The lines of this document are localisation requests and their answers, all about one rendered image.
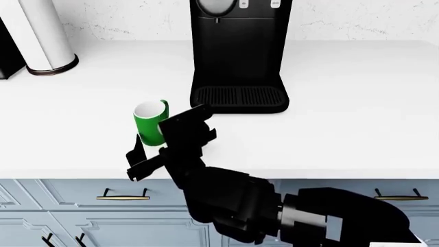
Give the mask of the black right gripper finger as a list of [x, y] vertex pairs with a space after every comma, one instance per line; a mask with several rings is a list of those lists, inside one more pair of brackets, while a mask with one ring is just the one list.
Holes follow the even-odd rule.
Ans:
[[169, 119], [158, 127], [169, 148], [202, 148], [213, 140], [213, 130], [205, 123], [213, 116], [208, 104], [200, 104]]
[[143, 143], [138, 134], [136, 135], [136, 142], [134, 144], [134, 148], [133, 150], [129, 151], [126, 154], [126, 159], [128, 161], [129, 166], [135, 166], [136, 164], [139, 164], [147, 160]]

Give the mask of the green mug white inside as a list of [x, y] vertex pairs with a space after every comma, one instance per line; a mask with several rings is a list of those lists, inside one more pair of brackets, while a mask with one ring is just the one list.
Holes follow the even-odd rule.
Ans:
[[148, 146], [165, 143], [158, 123], [169, 118], [169, 104], [166, 100], [142, 102], [133, 112], [141, 141]]

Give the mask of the black coffee machine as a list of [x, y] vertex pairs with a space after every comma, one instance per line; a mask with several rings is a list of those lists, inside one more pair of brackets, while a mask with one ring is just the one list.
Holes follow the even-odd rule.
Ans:
[[281, 113], [280, 70], [293, 0], [189, 0], [194, 74], [190, 105], [214, 113]]

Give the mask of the grey-blue drawer front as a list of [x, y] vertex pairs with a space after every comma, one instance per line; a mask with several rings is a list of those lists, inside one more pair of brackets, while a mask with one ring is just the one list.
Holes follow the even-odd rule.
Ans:
[[333, 187], [368, 197], [409, 196], [424, 200], [389, 200], [398, 207], [439, 207], [439, 180], [415, 179], [281, 179], [279, 191], [296, 195], [299, 189]]
[[[41, 189], [55, 205], [86, 207], [183, 207], [185, 199], [181, 190], [171, 180], [152, 179], [132, 182], [128, 179], [42, 179]], [[151, 199], [134, 201], [97, 200], [105, 189], [108, 196], [141, 196], [143, 189]]]

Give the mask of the grey-blue cabinet door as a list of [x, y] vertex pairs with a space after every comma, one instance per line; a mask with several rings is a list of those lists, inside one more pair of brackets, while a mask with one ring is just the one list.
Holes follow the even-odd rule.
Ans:
[[186, 211], [76, 211], [52, 215], [87, 247], [222, 247], [212, 224]]
[[0, 213], [0, 247], [48, 247], [41, 239], [52, 233], [56, 247], [67, 247], [59, 237], [60, 225], [47, 213]]

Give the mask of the white paper towel roll holder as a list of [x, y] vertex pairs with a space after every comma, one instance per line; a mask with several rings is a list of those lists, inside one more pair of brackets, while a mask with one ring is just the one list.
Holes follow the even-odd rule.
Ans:
[[53, 0], [0, 0], [0, 19], [32, 75], [56, 75], [78, 65]]

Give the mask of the black box appliance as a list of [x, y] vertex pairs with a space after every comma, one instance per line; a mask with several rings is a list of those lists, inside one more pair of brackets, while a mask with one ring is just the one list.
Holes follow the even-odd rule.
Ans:
[[0, 18], [0, 80], [7, 80], [25, 66], [25, 60]]

